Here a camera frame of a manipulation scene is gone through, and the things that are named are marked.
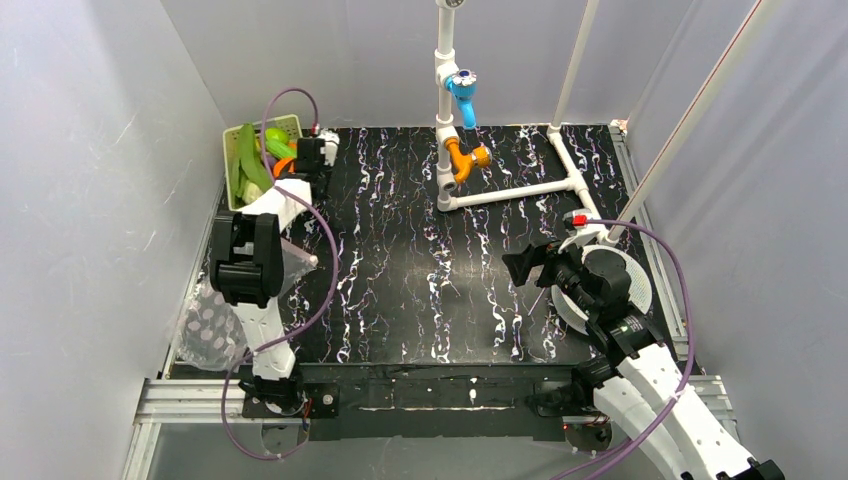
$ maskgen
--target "white wall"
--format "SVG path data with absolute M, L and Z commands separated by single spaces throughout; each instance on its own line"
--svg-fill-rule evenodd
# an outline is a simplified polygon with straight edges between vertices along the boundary
M 566 120 L 626 118 L 691 0 L 604 1 Z M 331 126 L 430 125 L 433 0 L 162 0 L 229 125 L 284 86 L 314 92 Z M 585 0 L 468 0 L 457 60 L 477 71 L 481 124 L 549 122 Z M 276 113 L 311 122 L 305 100 Z
M 748 7 L 703 3 L 727 16 L 726 43 Z M 690 283 L 699 360 L 724 377 L 746 445 L 787 478 L 848 471 L 846 18 L 841 0 L 785 0 L 648 202 Z M 681 46 L 665 69 L 629 137 L 643 168 L 722 49 Z
M 0 6 L 3 478 L 120 475 L 223 127 L 158 2 Z

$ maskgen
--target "faucet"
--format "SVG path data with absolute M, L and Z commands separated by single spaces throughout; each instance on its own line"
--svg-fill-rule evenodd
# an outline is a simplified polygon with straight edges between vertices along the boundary
M 474 116 L 471 97 L 477 91 L 477 74 L 471 70 L 459 70 L 445 79 L 445 89 L 451 92 L 456 99 L 456 105 L 462 113 L 462 123 L 466 130 L 475 128 L 477 118 Z

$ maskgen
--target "transparent plastic bag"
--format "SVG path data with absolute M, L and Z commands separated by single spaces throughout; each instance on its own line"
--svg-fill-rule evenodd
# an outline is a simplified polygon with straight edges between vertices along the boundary
M 280 292 L 282 295 L 302 276 L 315 270 L 318 259 L 285 239 L 280 240 L 285 272 Z M 197 280 L 186 299 L 177 332 L 177 358 L 201 370 L 225 370 L 247 350 L 247 340 L 238 317 L 224 301 L 224 296 L 216 292 L 209 282 L 208 249 Z

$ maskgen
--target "plastic basket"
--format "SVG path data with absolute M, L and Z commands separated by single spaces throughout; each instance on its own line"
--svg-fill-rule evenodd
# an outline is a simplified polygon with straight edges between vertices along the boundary
M 254 133 L 259 133 L 259 128 L 262 126 L 262 122 L 253 122 L 253 131 Z M 289 141 L 297 141 L 298 138 L 301 137 L 300 134 L 300 120 L 297 118 L 297 115 L 283 115 L 282 117 L 274 117 L 268 119 L 269 127 L 277 127 L 280 130 L 289 134 Z M 233 198 L 231 194 L 232 185 L 230 185 L 230 165 L 232 162 L 238 161 L 238 155 L 236 150 L 236 145 L 238 144 L 238 135 L 239 130 L 241 130 L 241 125 L 233 128 L 228 128 L 224 130 L 223 141 L 224 141 L 224 178 L 227 180 L 227 207 L 230 210 L 237 210 L 244 205 L 237 204 L 233 205 L 231 199 Z

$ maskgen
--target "white strainer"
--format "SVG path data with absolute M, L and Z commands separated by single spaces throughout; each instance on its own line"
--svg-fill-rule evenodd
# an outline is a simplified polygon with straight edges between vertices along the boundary
M 625 268 L 627 269 L 628 275 L 630 275 L 631 283 L 630 283 L 630 301 L 633 302 L 633 305 L 639 309 L 642 313 L 648 313 L 648 309 L 651 308 L 651 298 L 653 297 L 654 291 L 651 288 L 651 280 L 648 278 L 648 274 L 645 273 L 645 269 L 639 265 L 633 257 L 622 252 L 621 250 L 606 247 L 603 245 L 590 245 L 583 249 L 583 260 L 586 260 L 586 255 L 589 252 L 594 250 L 609 250 L 610 252 L 616 253 L 618 256 L 624 259 L 626 263 Z M 554 302 L 554 308 L 556 308 L 559 316 L 568 324 L 569 327 L 577 330 L 578 332 L 586 335 L 586 320 L 589 319 L 589 316 L 581 310 L 568 296 L 562 293 L 562 290 L 557 286 L 551 287 L 551 298 Z

